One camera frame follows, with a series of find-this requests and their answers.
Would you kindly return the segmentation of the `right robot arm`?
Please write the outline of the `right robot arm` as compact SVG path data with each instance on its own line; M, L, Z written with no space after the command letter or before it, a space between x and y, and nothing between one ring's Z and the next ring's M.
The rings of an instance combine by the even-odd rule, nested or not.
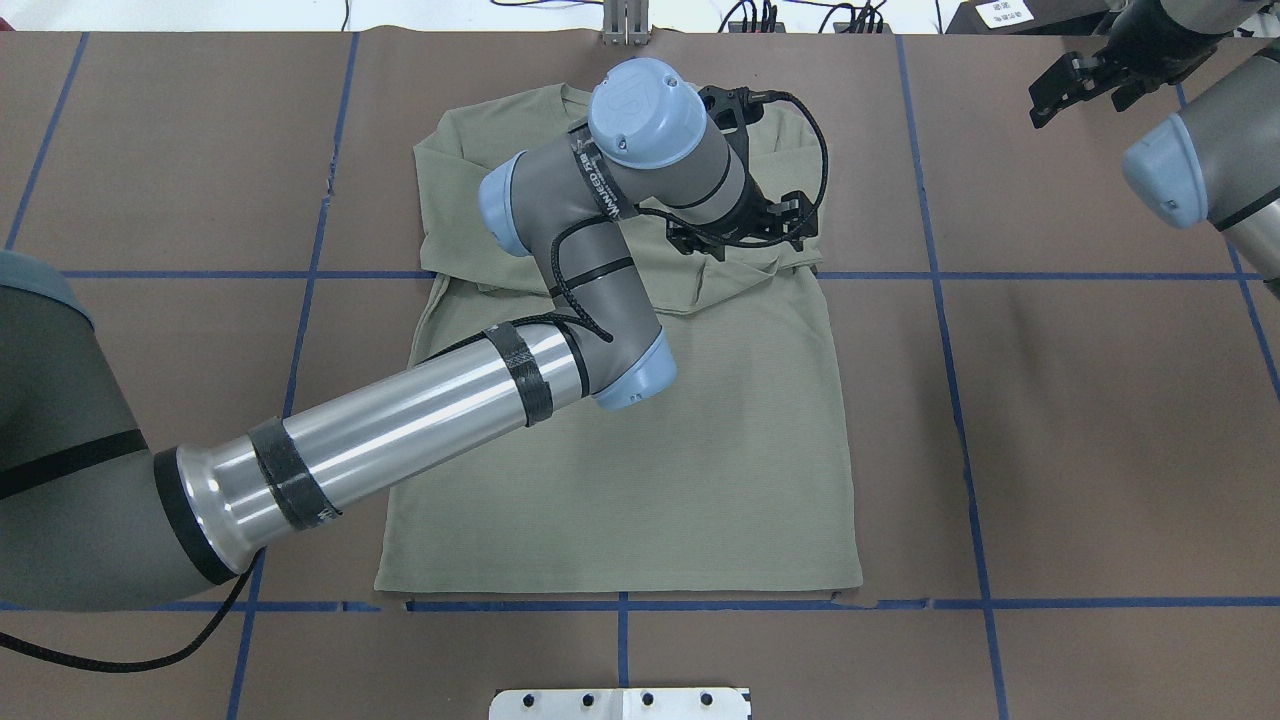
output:
M1041 128L1061 110L1108 95L1117 111L1199 69L1261 10L1260 1L1129 1L1107 44L1065 53L1030 83ZM1123 155L1123 174L1166 224L1210 223L1271 293L1279 278L1279 44L1268 41Z

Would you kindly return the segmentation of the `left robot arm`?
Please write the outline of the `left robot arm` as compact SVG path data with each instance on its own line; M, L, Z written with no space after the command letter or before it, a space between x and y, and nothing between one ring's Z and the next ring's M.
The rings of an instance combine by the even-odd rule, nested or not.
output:
M666 389L673 354L620 224L659 217L678 252L801 247L817 202L768 199L748 127L778 90L694 88L630 59L584 118L477 186L486 231L553 304L389 378L212 448L148 446L67 278L3 252L3 601L150 609L246 582L260 550L362 498L591 397Z

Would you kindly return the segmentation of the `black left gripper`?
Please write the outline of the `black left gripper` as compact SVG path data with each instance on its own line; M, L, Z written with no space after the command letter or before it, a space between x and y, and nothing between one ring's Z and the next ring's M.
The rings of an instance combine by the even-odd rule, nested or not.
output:
M772 102L792 105L810 129L817 119L792 94L749 87L722 88L708 85L698 91L708 118L716 124L730 151L724 178L716 192L728 190L730 205L709 220L694 220L689 211L707 206L710 193L698 205L666 209L666 240L682 255L704 254L723 261L727 249L769 249L788 245L800 252L817 236L817 201L805 191L794 190L780 200L768 199L750 172L748 127L765 115Z

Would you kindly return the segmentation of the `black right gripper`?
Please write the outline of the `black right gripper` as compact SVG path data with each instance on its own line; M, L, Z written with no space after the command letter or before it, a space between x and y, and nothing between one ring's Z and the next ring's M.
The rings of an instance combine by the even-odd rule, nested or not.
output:
M1101 51L1065 53L1030 83L1030 123L1042 129L1105 91L1114 109L1125 111L1160 86L1183 82L1230 33L1229 1L1132 1Z

